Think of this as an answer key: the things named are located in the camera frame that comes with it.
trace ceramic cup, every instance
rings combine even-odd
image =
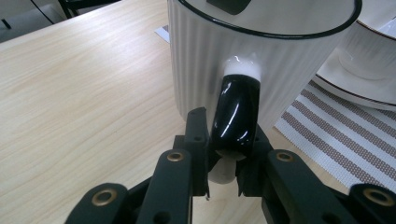
[[[204,106],[210,127],[226,63],[243,58],[260,67],[258,123],[266,131],[359,17],[361,0],[251,0],[237,15],[206,0],[168,0],[168,11],[181,116]]]
[[[337,47],[351,74],[378,80],[396,77],[396,2],[363,0],[361,14]]]

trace white plate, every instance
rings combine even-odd
[[[326,91],[352,103],[396,111],[396,77],[368,80],[350,74],[338,61],[337,49],[312,80]]]

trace striped placemat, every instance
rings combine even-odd
[[[396,192],[395,112],[354,105],[311,81],[276,127],[346,187]]]

